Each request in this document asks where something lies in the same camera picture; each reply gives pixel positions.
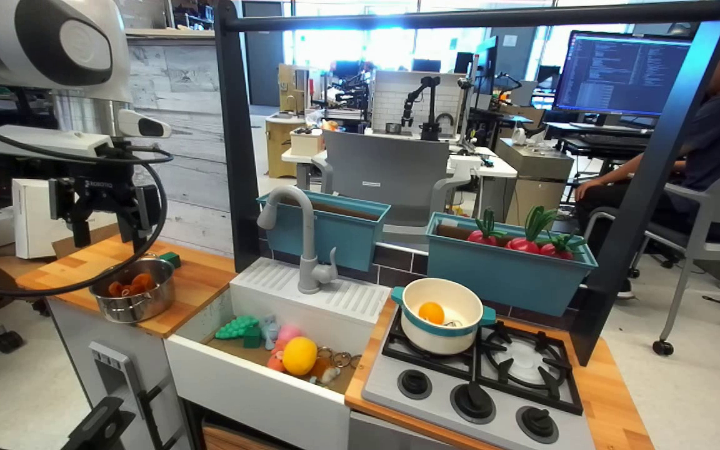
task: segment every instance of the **orange fruit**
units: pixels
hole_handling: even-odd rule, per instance
[[[445,323],[445,313],[443,313],[443,306],[439,303],[422,303],[417,307],[417,317],[427,320],[427,323],[435,323],[435,325],[443,325]]]
[[[282,348],[282,367],[295,378],[305,378],[314,363],[317,363],[317,345],[310,337],[298,335],[287,340],[287,345]]]

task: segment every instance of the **wooden table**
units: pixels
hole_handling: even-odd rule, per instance
[[[389,323],[395,320],[395,303],[387,303],[379,313],[379,320],[375,325],[373,337],[365,345],[365,352],[360,357],[360,366],[355,370],[355,378],[345,393],[345,403],[353,411],[360,411],[365,416],[395,423],[400,428],[414,431],[420,435],[429,435],[435,440],[443,440],[452,448],[490,448],[490,442],[482,442],[478,438],[439,428],[435,423],[404,416],[400,411],[362,401],[362,388],[369,375],[369,367],[375,366],[375,357],[379,352],[379,345],[385,342],[385,335],[389,331]],[[534,331],[534,325],[513,323],[513,327]],[[567,332],[563,331],[543,331],[550,337],[557,337],[564,342],[567,351],[572,351]],[[609,348],[604,340],[597,342],[587,367],[579,367],[577,357],[572,357],[572,370],[577,381],[577,391],[583,397],[583,413],[587,418],[587,428],[592,432],[594,448],[612,448],[612,450],[649,450],[653,440],[648,431],[639,423],[639,416],[634,411],[634,403],[618,373],[618,366],[609,355]]]
[[[198,252],[190,247],[155,243],[148,256],[177,252],[182,257],[182,267],[174,271],[174,301],[172,306],[138,327],[159,337],[174,332],[182,323],[188,323],[194,313],[200,313],[209,301],[214,301],[234,277],[234,266],[224,257]],[[82,247],[68,257],[39,266],[18,277],[18,286],[28,290],[48,290],[69,286],[85,277],[93,277],[132,256],[132,246],[120,243],[117,238],[108,238],[90,247]],[[73,306],[90,315],[99,315],[99,307],[90,290],[75,290],[52,297],[58,303]]]

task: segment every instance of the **sink faucet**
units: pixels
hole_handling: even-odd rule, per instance
[[[310,197],[298,188],[274,188],[267,192],[267,202],[259,210],[257,228],[273,230],[277,225],[279,197],[289,197],[302,210],[302,256],[299,256],[299,292],[312,296],[320,286],[337,281],[335,247],[329,250],[329,266],[317,266],[314,257],[314,215]]]

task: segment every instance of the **monitor screen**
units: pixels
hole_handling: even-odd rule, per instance
[[[413,72],[439,72],[439,60],[413,60]]]
[[[572,33],[555,111],[658,118],[688,40]]]

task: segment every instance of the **white wall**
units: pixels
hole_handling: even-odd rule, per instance
[[[162,240],[233,256],[230,192],[213,40],[130,40],[132,105],[172,128],[155,165],[168,190]]]

